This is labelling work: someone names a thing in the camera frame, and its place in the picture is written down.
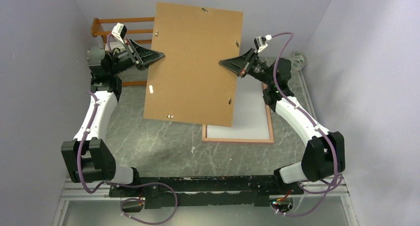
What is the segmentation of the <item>brown backing board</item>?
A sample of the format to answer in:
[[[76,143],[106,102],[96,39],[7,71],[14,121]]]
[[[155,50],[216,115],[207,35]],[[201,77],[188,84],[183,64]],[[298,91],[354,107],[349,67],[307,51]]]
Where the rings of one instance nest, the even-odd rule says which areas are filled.
[[[159,2],[144,118],[231,127],[237,76],[219,62],[240,52],[243,13]]]

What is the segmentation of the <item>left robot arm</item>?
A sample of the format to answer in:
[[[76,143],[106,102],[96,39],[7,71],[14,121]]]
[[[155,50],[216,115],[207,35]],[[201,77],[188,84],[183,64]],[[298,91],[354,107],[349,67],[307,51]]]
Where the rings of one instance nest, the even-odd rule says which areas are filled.
[[[141,192],[142,183],[134,177],[134,169],[118,165],[105,143],[110,117],[122,93],[118,76],[132,67],[146,70],[164,58],[164,53],[144,48],[134,40],[123,41],[120,52],[103,47],[87,50],[91,71],[90,103],[84,121],[71,141],[63,142],[61,153],[72,182],[85,186],[91,182],[122,184],[129,196]]]

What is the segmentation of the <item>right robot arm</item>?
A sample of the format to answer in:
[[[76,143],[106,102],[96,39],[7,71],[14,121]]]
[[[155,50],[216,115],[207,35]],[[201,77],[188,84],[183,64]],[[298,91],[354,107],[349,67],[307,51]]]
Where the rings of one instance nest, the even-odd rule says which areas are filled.
[[[329,176],[333,178],[330,186],[337,184],[345,169],[344,137],[339,131],[332,132],[318,123],[294,96],[288,86],[291,61],[279,58],[267,65],[254,49],[250,49],[241,56],[223,59],[219,64],[240,78],[251,76],[265,84],[264,103],[286,120],[306,144],[300,162],[279,170],[279,176],[272,181],[274,191],[283,194],[292,183],[315,182]]]

